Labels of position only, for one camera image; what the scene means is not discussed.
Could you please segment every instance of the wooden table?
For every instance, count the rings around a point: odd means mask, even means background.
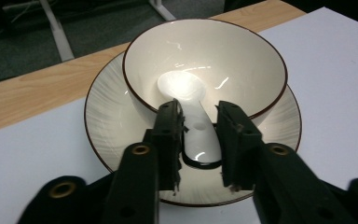
[[[267,0],[213,18],[260,32],[304,14],[282,1]],[[85,97],[92,80],[127,46],[115,46],[0,82],[0,129]]]

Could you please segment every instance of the white plate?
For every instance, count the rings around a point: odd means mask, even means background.
[[[152,128],[135,110],[122,73],[123,53],[100,72],[92,83],[85,105],[85,123],[89,141],[106,168],[118,168],[123,150],[142,141],[146,129]],[[276,142],[298,149],[301,117],[289,87],[268,117],[258,126],[266,143]],[[161,191],[160,199],[183,206],[215,206],[234,203],[251,195],[251,191],[231,192],[223,187],[221,167],[198,170],[185,165],[179,171],[179,191]]]

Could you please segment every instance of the spoon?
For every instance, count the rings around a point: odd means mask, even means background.
[[[158,89],[167,99],[179,101],[185,116],[184,162],[200,169],[213,169],[222,159],[219,140],[211,120],[200,100],[205,95],[205,84],[185,71],[171,71],[158,78]]]

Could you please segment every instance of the table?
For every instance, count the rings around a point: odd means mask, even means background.
[[[321,179],[346,188],[358,177],[358,22],[326,8],[306,15],[277,0],[214,18],[258,32],[280,52],[303,118],[298,153]],[[82,108],[92,80],[127,46],[0,83],[0,223],[15,222],[58,175],[90,182],[107,174],[90,149]],[[160,223],[182,221],[259,223],[252,200],[213,208],[160,204]]]

